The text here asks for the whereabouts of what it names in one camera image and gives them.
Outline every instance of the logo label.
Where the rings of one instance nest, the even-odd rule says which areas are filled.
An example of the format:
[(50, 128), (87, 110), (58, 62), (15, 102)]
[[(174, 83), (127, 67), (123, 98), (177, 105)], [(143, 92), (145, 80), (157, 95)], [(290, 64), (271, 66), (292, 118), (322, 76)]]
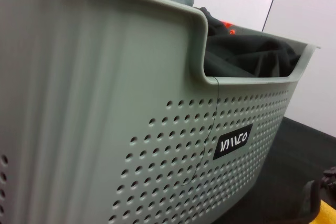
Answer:
[(220, 136), (217, 142), (213, 160), (223, 157), (224, 155), (243, 147), (247, 143), (252, 126), (253, 124), (250, 124)]

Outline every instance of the gray plastic basket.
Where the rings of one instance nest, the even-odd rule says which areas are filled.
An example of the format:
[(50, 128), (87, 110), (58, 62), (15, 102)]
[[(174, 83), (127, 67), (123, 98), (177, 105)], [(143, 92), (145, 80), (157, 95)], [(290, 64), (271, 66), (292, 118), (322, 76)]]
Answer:
[[(204, 75), (197, 9), (0, 6), (1, 224), (211, 223), (255, 183), (315, 49), (287, 40), (302, 54), (289, 77), (218, 84)], [(214, 159), (241, 128), (244, 145)]]

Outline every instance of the black fabric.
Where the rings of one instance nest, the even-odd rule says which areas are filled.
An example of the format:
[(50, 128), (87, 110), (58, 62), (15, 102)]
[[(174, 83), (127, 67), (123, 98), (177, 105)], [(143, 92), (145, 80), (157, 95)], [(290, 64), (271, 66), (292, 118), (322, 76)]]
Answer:
[(206, 8), (201, 11), (208, 21), (206, 76), (286, 77), (292, 73), (300, 57), (286, 42), (260, 35), (231, 35)]
[[(335, 153), (336, 138), (284, 118), (255, 186), (214, 224), (309, 223), (319, 206), (298, 215), (302, 189), (309, 181), (320, 181), (324, 170), (336, 165)], [(319, 188), (311, 187), (312, 203), (319, 204), (318, 197), (324, 200), (324, 190), (319, 193)]]

